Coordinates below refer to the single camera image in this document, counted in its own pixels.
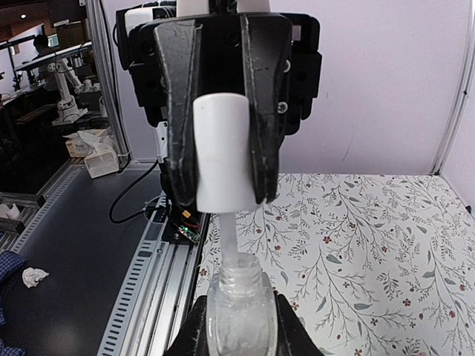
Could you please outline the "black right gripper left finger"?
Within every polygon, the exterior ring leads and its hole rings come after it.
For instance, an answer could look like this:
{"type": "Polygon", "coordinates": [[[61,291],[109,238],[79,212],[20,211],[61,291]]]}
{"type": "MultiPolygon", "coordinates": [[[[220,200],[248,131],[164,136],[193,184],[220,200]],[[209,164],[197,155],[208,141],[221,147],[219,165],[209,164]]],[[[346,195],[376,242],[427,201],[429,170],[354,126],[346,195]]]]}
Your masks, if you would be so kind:
{"type": "Polygon", "coordinates": [[[206,296],[198,297],[174,342],[168,348],[168,356],[209,356],[206,302],[206,296]]]}

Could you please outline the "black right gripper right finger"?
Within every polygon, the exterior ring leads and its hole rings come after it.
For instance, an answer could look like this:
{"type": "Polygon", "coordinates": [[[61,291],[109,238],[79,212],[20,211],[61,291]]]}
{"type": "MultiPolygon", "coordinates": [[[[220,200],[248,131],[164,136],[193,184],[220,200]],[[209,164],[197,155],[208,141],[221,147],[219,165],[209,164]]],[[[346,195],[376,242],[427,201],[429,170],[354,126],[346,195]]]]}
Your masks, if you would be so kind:
{"type": "Polygon", "coordinates": [[[278,317],[277,356],[323,356],[283,294],[274,292],[278,317]]]}

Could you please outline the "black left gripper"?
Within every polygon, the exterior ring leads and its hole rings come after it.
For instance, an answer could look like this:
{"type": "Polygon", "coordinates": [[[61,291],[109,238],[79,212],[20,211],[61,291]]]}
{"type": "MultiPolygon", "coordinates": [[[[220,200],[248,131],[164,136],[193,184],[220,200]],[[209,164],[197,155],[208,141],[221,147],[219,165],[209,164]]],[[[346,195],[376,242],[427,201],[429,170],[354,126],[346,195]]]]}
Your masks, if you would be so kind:
{"type": "MultiPolygon", "coordinates": [[[[144,109],[150,126],[157,127],[159,122],[165,121],[167,97],[168,175],[177,203],[191,205],[197,190],[192,102],[198,89],[200,28],[196,19],[160,22],[154,29],[158,59],[149,26],[150,22],[175,16],[175,1],[137,5],[116,11],[116,30],[122,68],[131,75],[138,105],[144,109]]],[[[205,92],[242,93],[244,78],[257,204],[275,199],[279,131],[287,136],[298,132],[301,121],[311,114],[321,76],[319,21],[307,14],[287,13],[285,16],[277,13],[240,15],[243,75],[238,73],[242,66],[238,62],[237,21],[226,15],[205,32],[203,60],[209,77],[205,92]],[[284,81],[287,60],[289,70],[284,81]],[[287,104],[281,121],[279,97],[287,104]]]]}

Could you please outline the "clear nail polish bottle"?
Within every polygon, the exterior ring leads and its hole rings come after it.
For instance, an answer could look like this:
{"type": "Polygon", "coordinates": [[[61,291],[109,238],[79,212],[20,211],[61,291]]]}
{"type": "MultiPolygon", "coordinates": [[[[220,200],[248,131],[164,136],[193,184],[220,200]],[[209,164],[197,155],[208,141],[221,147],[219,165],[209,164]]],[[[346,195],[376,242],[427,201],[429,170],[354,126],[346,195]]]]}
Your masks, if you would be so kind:
{"type": "Polygon", "coordinates": [[[275,355],[278,317],[275,296],[259,259],[239,252],[226,258],[206,295],[210,355],[275,355]]]}

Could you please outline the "blue checkered sleeve forearm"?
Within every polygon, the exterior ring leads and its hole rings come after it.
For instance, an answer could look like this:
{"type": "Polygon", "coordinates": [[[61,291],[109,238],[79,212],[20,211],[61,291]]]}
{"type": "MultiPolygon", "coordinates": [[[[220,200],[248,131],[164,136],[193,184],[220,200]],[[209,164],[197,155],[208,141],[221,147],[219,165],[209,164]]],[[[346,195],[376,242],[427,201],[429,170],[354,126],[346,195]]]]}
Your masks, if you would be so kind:
{"type": "Polygon", "coordinates": [[[27,258],[13,251],[1,253],[1,355],[26,355],[24,348],[13,346],[5,340],[4,334],[8,326],[7,302],[12,290],[22,278],[22,272],[27,265],[27,258]]]}

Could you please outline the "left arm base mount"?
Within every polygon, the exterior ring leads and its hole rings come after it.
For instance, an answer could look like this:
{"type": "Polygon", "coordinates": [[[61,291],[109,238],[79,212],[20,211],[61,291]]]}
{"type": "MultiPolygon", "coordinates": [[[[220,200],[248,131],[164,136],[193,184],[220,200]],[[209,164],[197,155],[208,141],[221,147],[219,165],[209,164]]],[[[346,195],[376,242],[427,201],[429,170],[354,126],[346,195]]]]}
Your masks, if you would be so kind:
{"type": "Polygon", "coordinates": [[[165,223],[162,241],[179,245],[196,245],[202,237],[200,234],[200,213],[173,205],[165,223]]]}

